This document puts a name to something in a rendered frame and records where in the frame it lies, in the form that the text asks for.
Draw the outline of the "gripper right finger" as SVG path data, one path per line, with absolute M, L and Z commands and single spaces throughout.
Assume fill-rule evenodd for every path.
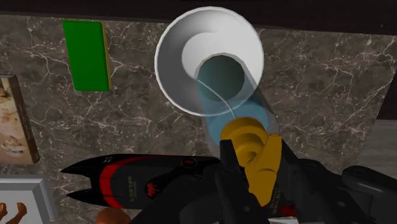
M 335 174 L 282 143 L 280 189 L 300 224 L 397 224 L 397 179 L 353 165 Z

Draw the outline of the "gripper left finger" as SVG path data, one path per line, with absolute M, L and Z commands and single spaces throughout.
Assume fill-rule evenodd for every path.
M 231 140 L 219 146 L 220 163 L 206 167 L 202 179 L 176 178 L 132 224 L 268 224 L 240 176 Z

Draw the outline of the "clear blue yellow spray bottle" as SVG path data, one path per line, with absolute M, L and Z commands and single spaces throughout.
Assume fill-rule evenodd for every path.
M 255 95 L 254 78 L 239 59 L 215 54 L 201 63 L 196 82 L 210 136 L 232 141 L 249 192 L 266 206 L 281 162 L 282 138 L 266 130 L 268 115 Z

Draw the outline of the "black red pointed tool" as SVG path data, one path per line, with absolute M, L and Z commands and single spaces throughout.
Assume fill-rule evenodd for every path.
M 223 221 L 214 157 L 114 154 L 63 169 L 91 187 L 69 197 L 99 206 L 138 209 L 131 224 L 213 224 Z

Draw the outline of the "brown round object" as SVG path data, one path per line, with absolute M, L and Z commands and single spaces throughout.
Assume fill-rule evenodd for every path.
M 129 224 L 130 222 L 131 217 L 121 209 L 107 207 L 98 213 L 95 224 Z

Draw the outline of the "white bowl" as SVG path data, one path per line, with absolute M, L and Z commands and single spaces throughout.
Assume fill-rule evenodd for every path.
M 236 60 L 246 78 L 229 105 L 201 97 L 197 76 L 208 59 Z M 161 91 L 177 108 L 196 116 L 219 116 L 237 109 L 257 88 L 264 52 L 254 27 L 238 13 L 206 6 L 176 18 L 161 35 L 155 52 L 155 74 Z

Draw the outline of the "green book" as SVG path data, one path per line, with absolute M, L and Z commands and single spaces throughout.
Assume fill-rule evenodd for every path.
M 107 92 L 111 89 L 106 31 L 101 22 L 62 22 L 74 89 Z

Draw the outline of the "grey framed picture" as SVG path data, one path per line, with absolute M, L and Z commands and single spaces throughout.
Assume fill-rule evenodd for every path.
M 27 208 L 19 224 L 52 224 L 57 219 L 52 190 L 45 175 L 0 175 L 0 202 L 5 203 L 8 210 L 0 224 L 6 224 L 18 213 L 19 202 Z

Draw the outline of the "brown-edged picture book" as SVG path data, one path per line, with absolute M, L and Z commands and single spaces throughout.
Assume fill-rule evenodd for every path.
M 0 164 L 35 164 L 39 153 L 18 79 L 0 74 Z

